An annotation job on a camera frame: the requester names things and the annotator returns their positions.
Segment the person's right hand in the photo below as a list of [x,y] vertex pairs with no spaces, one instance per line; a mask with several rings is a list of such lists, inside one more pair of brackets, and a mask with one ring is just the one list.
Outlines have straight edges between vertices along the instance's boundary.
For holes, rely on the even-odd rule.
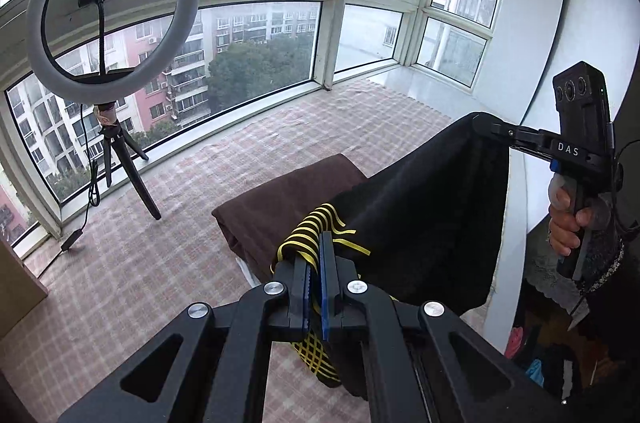
[[548,242],[552,250],[560,257],[570,256],[572,250],[578,249],[582,238],[578,235],[580,229],[592,224],[594,210],[585,207],[573,210],[573,195],[567,191],[564,178],[554,175],[549,183],[549,216]]

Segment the black knit sleeve forearm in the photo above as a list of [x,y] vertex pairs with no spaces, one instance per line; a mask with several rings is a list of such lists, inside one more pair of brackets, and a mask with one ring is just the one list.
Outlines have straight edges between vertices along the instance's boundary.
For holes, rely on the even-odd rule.
[[639,359],[639,257],[631,247],[639,241],[639,221],[618,207],[624,166],[613,158],[612,193],[589,201],[577,224],[591,232],[578,289],[599,339],[614,360]]

